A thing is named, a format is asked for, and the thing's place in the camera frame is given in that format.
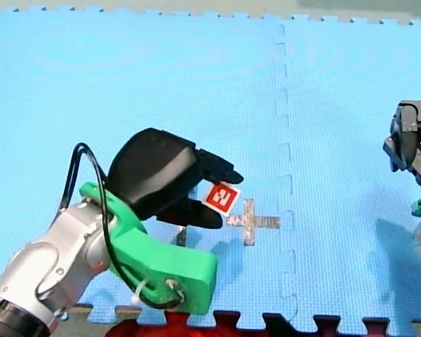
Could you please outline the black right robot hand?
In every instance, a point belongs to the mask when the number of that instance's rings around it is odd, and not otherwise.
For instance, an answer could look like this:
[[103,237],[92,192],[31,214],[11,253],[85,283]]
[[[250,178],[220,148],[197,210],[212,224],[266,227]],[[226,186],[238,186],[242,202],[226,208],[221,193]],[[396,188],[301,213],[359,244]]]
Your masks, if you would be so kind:
[[391,171],[408,171],[421,187],[421,100],[402,100],[392,117],[383,150]]

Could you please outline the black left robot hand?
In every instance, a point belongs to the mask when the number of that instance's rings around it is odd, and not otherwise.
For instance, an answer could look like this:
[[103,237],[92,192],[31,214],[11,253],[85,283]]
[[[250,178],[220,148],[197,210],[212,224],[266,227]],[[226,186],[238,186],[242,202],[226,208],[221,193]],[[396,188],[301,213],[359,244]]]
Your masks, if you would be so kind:
[[146,128],[119,150],[107,174],[108,190],[140,220],[156,217],[173,225],[220,229],[222,216],[191,199],[202,181],[239,184],[243,176],[216,154],[167,131]]

